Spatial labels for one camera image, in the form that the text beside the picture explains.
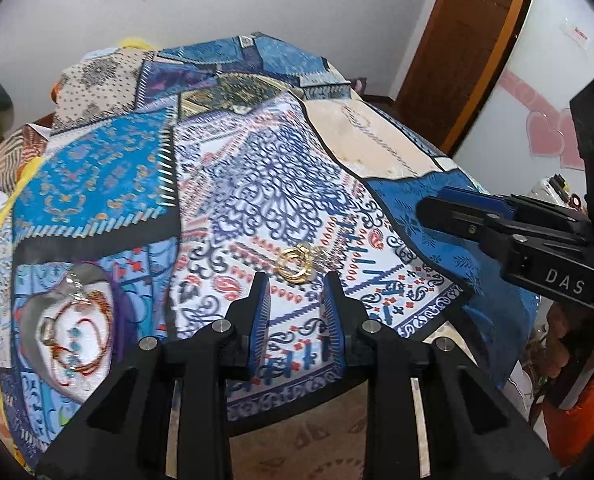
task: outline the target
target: patchwork blanket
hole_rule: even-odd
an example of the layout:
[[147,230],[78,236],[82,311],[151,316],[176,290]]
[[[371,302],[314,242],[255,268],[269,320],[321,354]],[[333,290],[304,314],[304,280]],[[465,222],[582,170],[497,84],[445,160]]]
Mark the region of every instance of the patchwork blanket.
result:
[[[415,205],[443,186],[484,192],[326,59],[264,34],[67,69],[42,162],[0,228],[0,386],[21,455],[33,467],[140,337],[192,337],[258,270],[267,353],[229,384],[229,420],[338,380],[323,275],[275,272],[301,241],[329,251],[370,317],[420,340],[449,319],[502,383],[536,297],[473,244],[420,226]],[[69,303],[73,276],[93,314]]]

